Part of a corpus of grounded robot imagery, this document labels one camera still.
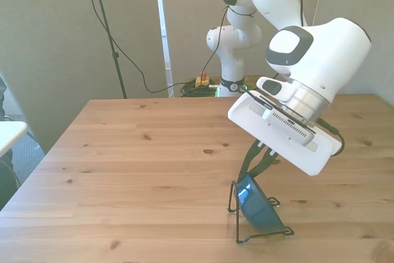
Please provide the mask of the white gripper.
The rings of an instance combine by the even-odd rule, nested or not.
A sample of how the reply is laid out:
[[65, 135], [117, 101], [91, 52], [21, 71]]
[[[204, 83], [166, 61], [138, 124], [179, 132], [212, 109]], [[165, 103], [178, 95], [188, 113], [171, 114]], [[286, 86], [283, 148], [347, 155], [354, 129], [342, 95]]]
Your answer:
[[269, 149], [249, 171], [250, 176], [263, 173], [278, 154], [309, 176], [316, 176], [341, 147], [334, 137], [316, 126], [309, 127], [289, 117], [258, 93], [243, 94], [229, 109], [228, 118], [256, 138], [244, 157], [239, 180], [262, 151], [262, 143]]

